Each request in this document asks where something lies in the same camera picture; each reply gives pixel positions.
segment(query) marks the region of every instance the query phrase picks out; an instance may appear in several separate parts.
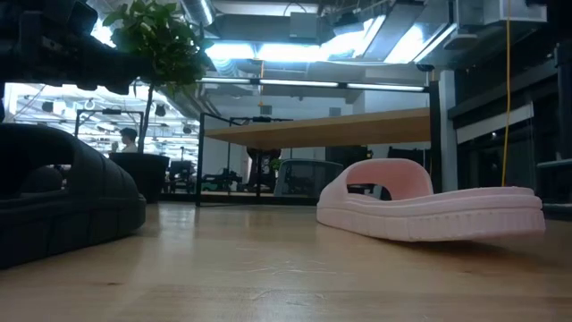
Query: chair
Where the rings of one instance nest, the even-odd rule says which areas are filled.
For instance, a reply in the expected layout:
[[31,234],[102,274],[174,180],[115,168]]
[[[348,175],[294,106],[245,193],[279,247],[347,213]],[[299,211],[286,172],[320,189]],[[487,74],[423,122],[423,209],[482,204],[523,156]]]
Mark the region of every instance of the chair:
[[343,165],[311,159],[283,160],[275,197],[318,198],[322,189],[343,171]]

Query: plant stem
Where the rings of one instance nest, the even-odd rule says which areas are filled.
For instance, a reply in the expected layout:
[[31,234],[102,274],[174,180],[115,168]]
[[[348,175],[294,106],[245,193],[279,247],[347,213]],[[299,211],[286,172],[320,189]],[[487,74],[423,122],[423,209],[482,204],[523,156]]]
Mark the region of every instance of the plant stem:
[[147,127],[149,127],[149,114],[151,113],[151,106],[153,105],[153,91],[155,90],[155,83],[151,82],[149,85],[149,92],[147,94],[147,107],[145,108],[145,115],[143,116],[143,130],[139,134],[139,144],[137,150],[143,153],[145,148],[145,135],[147,134]]

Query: black shelf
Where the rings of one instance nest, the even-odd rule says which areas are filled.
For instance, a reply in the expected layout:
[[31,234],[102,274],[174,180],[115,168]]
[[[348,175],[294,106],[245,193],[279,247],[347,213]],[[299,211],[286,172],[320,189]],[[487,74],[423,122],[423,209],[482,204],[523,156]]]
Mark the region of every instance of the black shelf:
[[566,168],[572,169],[572,159],[542,162],[536,165],[538,169]]

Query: person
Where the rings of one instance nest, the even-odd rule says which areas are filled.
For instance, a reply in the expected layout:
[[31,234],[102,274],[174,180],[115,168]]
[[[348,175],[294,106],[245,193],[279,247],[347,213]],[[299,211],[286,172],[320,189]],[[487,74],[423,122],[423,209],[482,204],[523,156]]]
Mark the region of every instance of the person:
[[[137,138],[137,131],[130,128],[124,128],[123,130],[119,131],[119,133],[122,135],[122,143],[125,144],[125,148],[123,148],[122,152],[137,153],[138,152],[137,145],[135,144],[135,139]],[[117,152],[118,148],[119,144],[117,144],[117,142],[114,142],[114,144],[112,144],[112,151]]]

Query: yellow cable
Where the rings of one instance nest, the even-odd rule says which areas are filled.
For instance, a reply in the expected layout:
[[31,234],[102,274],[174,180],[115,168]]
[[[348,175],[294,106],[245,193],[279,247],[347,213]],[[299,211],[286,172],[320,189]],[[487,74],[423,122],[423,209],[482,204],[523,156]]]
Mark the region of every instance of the yellow cable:
[[509,121],[510,121],[510,0],[507,4],[507,124],[504,129],[504,153],[502,156],[502,186],[507,183],[507,158],[509,152]]

